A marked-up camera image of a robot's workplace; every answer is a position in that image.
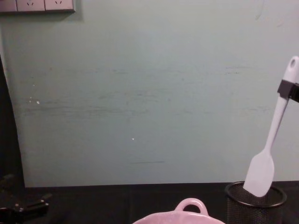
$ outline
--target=painted wall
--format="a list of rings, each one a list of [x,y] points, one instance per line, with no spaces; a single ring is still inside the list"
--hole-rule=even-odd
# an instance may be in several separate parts
[[[83,0],[0,23],[30,187],[243,180],[299,54],[297,0]],[[298,113],[276,180],[299,179]]]

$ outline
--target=silicone spatula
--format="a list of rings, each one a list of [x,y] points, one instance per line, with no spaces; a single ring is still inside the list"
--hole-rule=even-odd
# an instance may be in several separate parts
[[[285,70],[283,79],[285,81],[295,83],[298,74],[299,57],[294,56],[290,60]],[[288,101],[288,98],[282,98],[280,96],[278,97],[265,148],[252,158],[247,172],[243,188],[257,197],[266,195],[273,182],[274,163],[271,156],[271,148],[273,146],[273,142],[278,132]]]

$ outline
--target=black mesh pencil cup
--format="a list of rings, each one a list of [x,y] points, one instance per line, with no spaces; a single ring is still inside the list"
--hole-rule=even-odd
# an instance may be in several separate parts
[[[225,188],[227,224],[282,224],[286,194],[279,188],[271,187],[265,196],[255,197],[243,189],[243,184],[236,182]]]

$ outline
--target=outlet plate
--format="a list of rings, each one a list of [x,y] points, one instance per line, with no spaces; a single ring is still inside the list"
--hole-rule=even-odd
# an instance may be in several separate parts
[[[16,12],[17,4],[15,0],[0,0],[0,12]]]
[[[45,0],[46,11],[75,11],[74,0]]]
[[[45,11],[44,0],[17,0],[18,12]]]

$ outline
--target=pink bowl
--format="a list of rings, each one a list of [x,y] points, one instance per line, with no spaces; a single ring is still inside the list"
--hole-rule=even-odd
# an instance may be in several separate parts
[[[195,205],[200,213],[184,211],[187,205]],[[174,211],[151,214],[133,224],[224,224],[209,217],[205,205],[196,198],[183,200]]]

